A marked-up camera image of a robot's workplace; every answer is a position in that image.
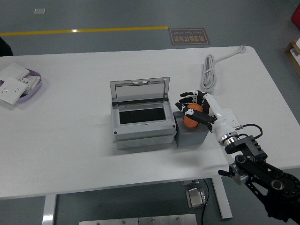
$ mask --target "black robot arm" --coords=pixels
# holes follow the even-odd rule
[[[253,136],[247,136],[226,146],[227,154],[238,151],[229,165],[229,171],[219,170],[223,176],[233,178],[236,183],[245,184],[264,204],[269,217],[287,222],[289,218],[300,224],[300,181],[289,173],[266,163],[267,154]],[[268,190],[263,195],[254,185]]]

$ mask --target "electrical outlet panel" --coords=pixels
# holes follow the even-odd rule
[[[14,104],[27,88],[27,84],[8,77],[0,87],[0,99]]]
[[[16,63],[12,63],[8,67],[0,71],[0,80],[6,81],[8,77],[18,80],[22,79],[27,74],[29,74],[29,70]]]
[[[40,76],[31,76],[31,75],[27,75],[24,78],[19,79],[19,81],[28,85],[23,95],[28,95],[35,88],[35,86],[39,83],[40,80],[41,80]]]

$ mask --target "transparent lid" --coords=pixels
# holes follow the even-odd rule
[[[112,103],[164,101],[168,99],[169,77],[111,81]]]

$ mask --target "black panel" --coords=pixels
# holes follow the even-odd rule
[[[163,108],[120,112],[120,124],[140,123],[157,120],[165,120],[165,112]]]

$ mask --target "gray electrical box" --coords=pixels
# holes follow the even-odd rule
[[[112,135],[117,149],[171,143],[176,123],[169,77],[111,81]]]

